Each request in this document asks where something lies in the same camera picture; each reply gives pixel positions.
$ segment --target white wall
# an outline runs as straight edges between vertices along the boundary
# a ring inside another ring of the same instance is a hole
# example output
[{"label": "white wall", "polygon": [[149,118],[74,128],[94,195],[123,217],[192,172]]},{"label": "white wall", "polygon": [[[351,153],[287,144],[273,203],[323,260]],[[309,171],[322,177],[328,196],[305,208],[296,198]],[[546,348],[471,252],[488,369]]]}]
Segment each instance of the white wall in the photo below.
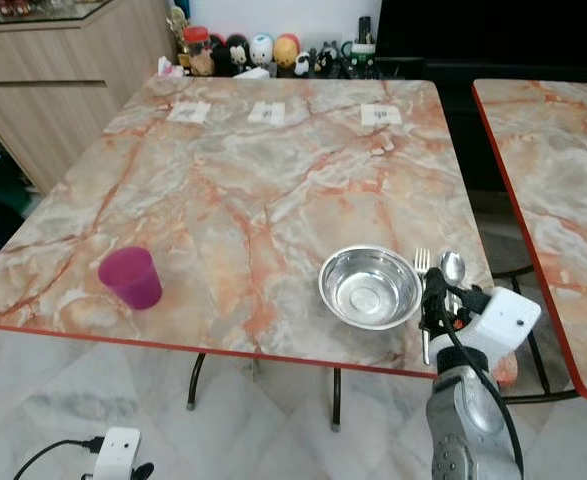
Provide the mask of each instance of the white wall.
[{"label": "white wall", "polygon": [[315,46],[318,38],[353,40],[359,17],[371,17],[377,34],[382,0],[190,0],[192,25],[227,37],[241,33],[249,40],[264,32],[274,39],[295,33],[303,48]]}]

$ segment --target marble table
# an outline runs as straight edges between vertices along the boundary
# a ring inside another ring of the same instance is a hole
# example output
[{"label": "marble table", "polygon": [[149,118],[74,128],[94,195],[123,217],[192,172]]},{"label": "marble table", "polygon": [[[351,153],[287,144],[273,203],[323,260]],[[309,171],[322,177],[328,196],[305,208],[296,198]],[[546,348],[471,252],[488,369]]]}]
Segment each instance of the marble table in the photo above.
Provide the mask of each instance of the marble table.
[{"label": "marble table", "polygon": [[[261,101],[281,121],[249,121]],[[167,120],[184,102],[208,113]],[[364,125],[362,104],[400,121]],[[492,283],[433,84],[151,79],[0,252],[0,328],[434,376],[419,314],[362,331],[322,303],[322,262],[355,243],[454,249],[467,286]],[[127,245],[154,256],[151,309],[98,280]]]},{"label": "marble table", "polygon": [[587,397],[587,84],[477,80],[474,93],[573,384]]}]

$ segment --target stainless steel bowl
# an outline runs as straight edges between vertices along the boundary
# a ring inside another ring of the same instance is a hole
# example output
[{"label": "stainless steel bowl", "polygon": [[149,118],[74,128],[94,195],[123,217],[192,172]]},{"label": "stainless steel bowl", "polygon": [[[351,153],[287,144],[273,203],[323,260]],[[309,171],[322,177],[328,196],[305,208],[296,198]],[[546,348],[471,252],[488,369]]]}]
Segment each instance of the stainless steel bowl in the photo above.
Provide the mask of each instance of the stainless steel bowl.
[{"label": "stainless steel bowl", "polygon": [[342,321],[386,330],[408,320],[422,301],[420,279],[397,253],[353,245],[331,255],[320,270],[322,300]]}]

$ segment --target red table edge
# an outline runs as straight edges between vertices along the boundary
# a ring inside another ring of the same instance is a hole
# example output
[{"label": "red table edge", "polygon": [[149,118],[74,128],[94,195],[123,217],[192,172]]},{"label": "red table edge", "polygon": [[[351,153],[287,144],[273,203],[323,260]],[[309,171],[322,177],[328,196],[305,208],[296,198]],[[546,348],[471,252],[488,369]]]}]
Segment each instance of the red table edge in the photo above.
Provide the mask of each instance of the red table edge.
[{"label": "red table edge", "polygon": [[504,166],[504,161],[502,160],[502,156],[500,155],[500,150],[497,146],[497,141],[493,136],[493,130],[491,129],[491,125],[489,124],[488,118],[486,116],[486,112],[484,111],[484,107],[482,105],[482,100],[480,99],[480,95],[475,88],[475,81],[473,82],[472,86],[473,90],[473,97],[475,99],[475,103],[477,108],[480,112],[480,117],[482,118],[482,124],[484,125],[484,129],[486,130],[487,136],[489,137],[489,141],[491,142],[491,148],[493,149],[493,154],[495,155],[495,160],[497,162],[497,166],[500,169],[500,174],[502,175],[502,180],[504,181],[504,185],[506,186],[506,191],[509,194],[509,198],[511,200],[511,206],[513,207],[513,211],[515,213],[515,217],[517,218],[518,224],[520,225],[520,230],[522,231],[522,236],[524,237],[524,243],[526,244],[526,248],[529,251],[529,255],[531,256],[531,262],[533,263],[533,268],[535,270],[535,275],[537,280],[540,284],[542,290],[542,296],[544,297],[544,302],[546,303],[546,307],[549,312],[549,316],[553,321],[555,327],[555,333],[558,337],[560,342],[560,346],[562,347],[562,351],[564,353],[564,360],[566,362],[566,366],[569,369],[569,373],[571,375],[571,380],[573,381],[573,385],[577,392],[584,398],[587,398],[587,387],[582,382],[582,378],[580,377],[580,373],[578,371],[577,365],[575,364],[575,359],[573,358],[573,354],[571,353],[571,348],[569,346],[568,339],[566,338],[566,334],[564,333],[564,327],[562,326],[562,321],[560,320],[560,315],[555,307],[555,303],[553,302],[553,296],[551,295],[551,289],[549,288],[549,284],[546,281],[546,277],[544,276],[544,271],[542,270],[542,265],[540,263],[540,259],[537,256],[535,251],[535,247],[533,245],[533,240],[531,239],[531,235],[529,234],[529,230],[526,227],[526,222],[524,221],[524,215],[522,214],[522,210],[520,209],[520,205],[515,197],[515,191],[513,190],[513,186],[511,185],[511,181],[509,180],[509,176],[506,172],[506,167]]},{"label": "red table edge", "polygon": [[339,362],[328,362],[322,360],[309,360],[306,358],[296,357],[284,357],[279,355],[267,355],[264,353],[252,353],[252,352],[236,352],[231,350],[218,350],[215,348],[206,347],[186,347],[183,345],[174,345],[170,343],[161,342],[150,342],[146,340],[127,340],[122,338],[112,337],[101,337],[96,335],[84,335],[81,333],[65,333],[65,332],[52,332],[50,330],[39,330],[37,328],[22,328],[0,325],[0,330],[18,333],[30,333],[35,335],[45,335],[49,337],[60,337],[74,340],[87,340],[91,342],[104,342],[104,343],[115,343],[120,345],[130,345],[134,347],[149,347],[149,348],[162,348],[165,350],[177,350],[183,352],[195,352],[195,353],[211,353],[215,355],[224,355],[227,357],[246,357],[255,358],[258,360],[271,360],[276,362],[288,362],[288,363],[300,363],[304,365],[315,365],[318,367],[329,367],[329,368],[340,368],[344,370],[359,370],[364,372],[372,373],[385,373],[389,375],[399,375],[403,377],[414,377],[414,378],[428,378],[435,379],[437,375],[429,372],[414,372],[410,370],[401,370],[393,368],[374,367],[369,365],[357,365],[351,363],[339,363]]}]

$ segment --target tiled floor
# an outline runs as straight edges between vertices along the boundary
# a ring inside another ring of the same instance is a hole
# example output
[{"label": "tiled floor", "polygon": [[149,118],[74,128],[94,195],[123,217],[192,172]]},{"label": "tiled floor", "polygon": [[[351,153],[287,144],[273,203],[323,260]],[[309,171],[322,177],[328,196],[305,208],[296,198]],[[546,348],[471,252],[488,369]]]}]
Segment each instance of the tiled floor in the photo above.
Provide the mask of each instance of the tiled floor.
[{"label": "tiled floor", "polygon": [[[483,229],[493,262],[517,235]],[[535,297],[534,278],[525,280]],[[567,382],[548,319],[537,328],[554,388]],[[151,478],[396,480],[430,476],[424,414],[430,381],[342,373],[342,431],[330,429],[328,369],[207,356],[198,404],[185,410],[196,355],[0,332],[0,480],[63,438],[88,439],[109,426],[142,431],[138,462]],[[536,389],[530,354],[509,393]],[[587,401],[512,407],[527,478],[587,479]],[[95,456],[64,446],[23,477],[79,479]]]}]

